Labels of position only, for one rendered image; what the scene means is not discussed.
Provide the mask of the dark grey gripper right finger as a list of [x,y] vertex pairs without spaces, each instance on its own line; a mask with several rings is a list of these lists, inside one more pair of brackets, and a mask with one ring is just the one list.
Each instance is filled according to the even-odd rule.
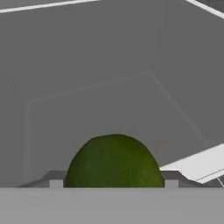
[[208,185],[190,180],[179,171],[161,171],[166,188],[208,188]]

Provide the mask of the white fridge shelf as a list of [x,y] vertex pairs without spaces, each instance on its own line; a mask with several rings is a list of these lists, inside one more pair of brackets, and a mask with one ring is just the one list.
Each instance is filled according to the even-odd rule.
[[180,172],[200,184],[216,180],[219,187],[224,188],[224,143],[163,165],[160,170]]

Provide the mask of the grey fridge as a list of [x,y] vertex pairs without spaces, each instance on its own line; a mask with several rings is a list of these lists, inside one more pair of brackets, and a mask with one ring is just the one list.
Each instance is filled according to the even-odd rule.
[[0,13],[0,187],[109,133],[161,165],[224,143],[224,18],[187,0]]

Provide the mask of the green lime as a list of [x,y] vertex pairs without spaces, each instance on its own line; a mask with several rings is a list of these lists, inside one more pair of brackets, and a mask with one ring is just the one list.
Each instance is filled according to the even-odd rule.
[[158,163],[147,147],[121,134],[97,136],[75,154],[66,187],[164,187]]

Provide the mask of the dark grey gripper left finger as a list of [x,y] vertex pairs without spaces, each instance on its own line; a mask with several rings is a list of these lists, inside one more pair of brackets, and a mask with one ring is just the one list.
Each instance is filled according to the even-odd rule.
[[62,180],[63,183],[66,183],[66,171],[48,171],[42,178],[33,180],[30,183],[20,185],[19,188],[45,188],[50,186],[51,180]]

